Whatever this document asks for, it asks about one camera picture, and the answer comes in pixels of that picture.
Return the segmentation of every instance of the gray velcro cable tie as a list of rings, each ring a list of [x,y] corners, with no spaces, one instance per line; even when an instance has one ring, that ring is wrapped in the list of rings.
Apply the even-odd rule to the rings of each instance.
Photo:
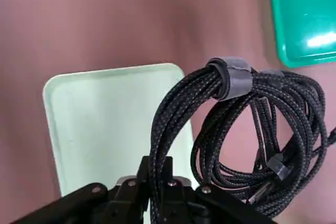
[[[216,97],[218,101],[240,97],[252,90],[251,66],[243,59],[237,57],[213,58],[208,61],[207,66],[214,66],[223,79],[223,86]]]
[[[285,77],[284,73],[281,70],[278,69],[266,69],[266,70],[262,70],[260,71],[260,73],[268,73],[268,74],[273,74],[275,76],[280,76],[280,77]],[[282,88],[282,82],[280,81],[268,81],[269,84],[272,84],[273,86],[277,87],[277,88]]]
[[[290,170],[282,163],[281,153],[276,154],[266,163],[266,165],[283,181],[290,173]]]

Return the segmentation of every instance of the plastic container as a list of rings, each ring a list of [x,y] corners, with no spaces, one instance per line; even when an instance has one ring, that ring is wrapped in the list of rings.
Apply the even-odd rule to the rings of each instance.
[[[272,0],[277,50],[288,67],[336,60],[335,0]]]
[[[112,188],[118,178],[135,175],[150,151],[156,109],[183,76],[179,67],[167,63],[51,78],[43,96],[61,194],[91,182]],[[187,123],[169,155],[174,174],[195,186],[192,145]]]

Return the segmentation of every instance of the bolt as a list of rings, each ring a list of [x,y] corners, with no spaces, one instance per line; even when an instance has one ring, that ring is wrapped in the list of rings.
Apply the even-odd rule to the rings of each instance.
[[[129,182],[128,182],[128,185],[129,185],[129,186],[135,186],[135,185],[136,185],[136,183],[135,183],[135,181],[134,181],[134,180],[131,180],[131,181],[129,181]]]
[[[211,189],[210,189],[210,187],[208,187],[208,186],[203,186],[203,187],[202,187],[202,193],[204,193],[204,194],[209,194],[209,193],[211,193]]]
[[[168,182],[169,186],[176,186],[176,181],[172,180]]]
[[[101,190],[101,188],[100,188],[99,186],[96,186],[94,189],[92,189],[92,192],[93,192],[94,194],[96,194],[96,193],[99,193],[100,190]]]

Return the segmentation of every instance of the mauve surface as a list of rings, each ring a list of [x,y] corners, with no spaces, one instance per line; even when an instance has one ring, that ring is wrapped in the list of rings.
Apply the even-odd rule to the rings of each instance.
[[[0,0],[0,55],[1,223],[59,197],[41,96],[50,77],[158,62],[188,73],[218,55],[244,57],[256,69],[282,67],[269,0]],[[324,88],[328,130],[336,125],[335,67],[296,70]],[[195,133],[209,108],[194,116]],[[285,142],[291,132],[285,122],[279,128]],[[247,111],[230,131],[222,161],[249,170],[255,149]],[[330,148],[318,176],[279,220],[336,222],[335,153]]]

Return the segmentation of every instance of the black braided cable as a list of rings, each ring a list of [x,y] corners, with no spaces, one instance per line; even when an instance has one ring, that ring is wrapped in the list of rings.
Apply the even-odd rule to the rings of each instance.
[[[336,130],[327,136],[324,93],[313,79],[291,72],[278,76],[253,70],[252,75],[253,88],[248,94],[217,102],[210,110],[194,142],[191,169],[198,183],[214,183],[247,201],[271,181],[271,190],[253,206],[273,218],[314,178],[328,146],[336,141]],[[184,124],[202,103],[218,95],[220,88],[225,86],[223,81],[226,80],[221,78],[216,68],[207,66],[186,76],[161,102],[151,133],[149,180],[152,223],[160,222],[160,173],[165,157]],[[252,110],[259,150],[253,172],[243,173],[221,164],[219,155],[226,134],[248,106]],[[293,136],[282,150],[277,140],[276,109],[293,131]],[[320,145],[314,150],[318,137]],[[290,174],[284,181],[273,183],[276,175],[267,167],[267,162],[278,153],[282,154],[282,163]]]

